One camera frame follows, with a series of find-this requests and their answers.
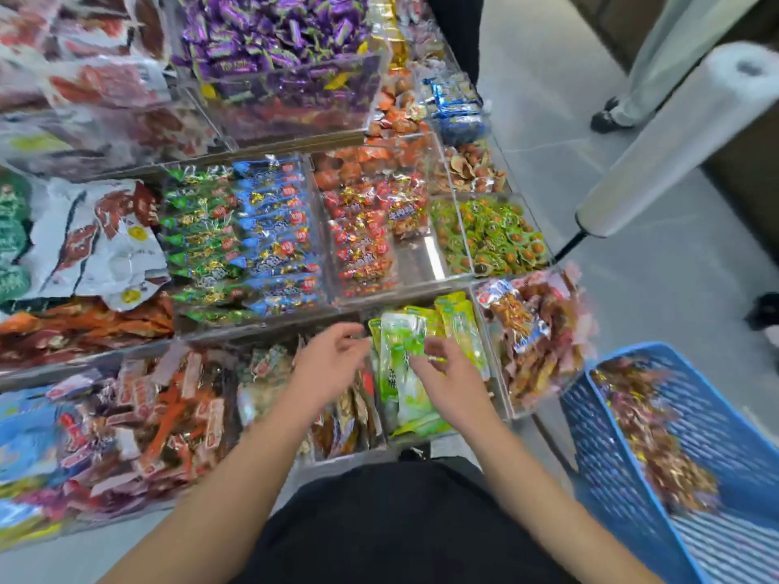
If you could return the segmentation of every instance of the plastic bag roll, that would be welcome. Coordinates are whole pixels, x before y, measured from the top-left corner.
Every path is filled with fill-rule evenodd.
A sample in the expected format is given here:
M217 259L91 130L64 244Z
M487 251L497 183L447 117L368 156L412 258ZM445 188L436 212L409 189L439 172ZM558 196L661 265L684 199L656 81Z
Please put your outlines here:
M590 191L577 222L607 237L779 98L779 54L751 43L715 48Z

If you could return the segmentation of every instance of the floor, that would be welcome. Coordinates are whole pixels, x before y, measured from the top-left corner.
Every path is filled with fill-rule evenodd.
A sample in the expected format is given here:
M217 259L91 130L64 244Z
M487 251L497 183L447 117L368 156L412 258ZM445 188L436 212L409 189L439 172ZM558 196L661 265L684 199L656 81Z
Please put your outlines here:
M602 137L587 127L624 84L617 63L567 0L487 0L479 89L492 100L493 130L513 186L553 250L576 233L576 206L636 135ZM779 435L775 353L742 323L755 296L779 288L779 270L705 175L692 172L618 236L587 240L570 258L584 272L598 315L601 354L668 342L769 438ZM542 410L542 417L570 453L559 407ZM534 425L516 430L562 479ZM458 437L435 449L470 452ZM0 554L2 580L91 584L163 515Z

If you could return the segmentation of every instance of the hand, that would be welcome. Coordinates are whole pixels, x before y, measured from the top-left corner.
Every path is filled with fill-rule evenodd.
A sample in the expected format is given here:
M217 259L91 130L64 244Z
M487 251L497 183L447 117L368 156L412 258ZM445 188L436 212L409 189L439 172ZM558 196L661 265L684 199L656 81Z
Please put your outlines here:
M430 402L445 421L463 435L472 434L485 422L500 422L482 375L457 342L451 338L426 338L424 352L446 359L442 363L426 356L409 357Z
M352 338L362 332L360 324L334 324L297 353L287 392L312 419L355 380L371 350L370 338Z

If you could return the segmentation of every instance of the blue plastic basket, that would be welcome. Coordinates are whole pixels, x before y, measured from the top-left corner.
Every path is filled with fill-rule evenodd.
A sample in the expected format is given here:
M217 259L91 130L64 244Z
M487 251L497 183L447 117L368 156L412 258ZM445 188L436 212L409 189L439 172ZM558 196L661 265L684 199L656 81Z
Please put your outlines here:
M670 517L588 374L562 396L579 501L669 584L779 582L779 450L667 344L638 344L605 360L625 355L674 372L659 388L678 412L669 428L716 476L723 508Z

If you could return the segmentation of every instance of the person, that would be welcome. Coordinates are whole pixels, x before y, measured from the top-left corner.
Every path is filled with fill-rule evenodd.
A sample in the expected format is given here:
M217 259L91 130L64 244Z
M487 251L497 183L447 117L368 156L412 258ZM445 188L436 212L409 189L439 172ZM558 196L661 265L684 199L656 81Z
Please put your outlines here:
M454 58L474 86L479 80L479 27L484 0L427 0Z
M297 448L370 349L339 323L300 353L287 389L219 466L101 584L222 582L629 582L657 584L499 419L452 339L410 356L492 493L437 461L363 466L307 484L268 515Z
M628 93L590 121L597 133L632 129L652 117L693 67L759 0L666 0L639 49Z

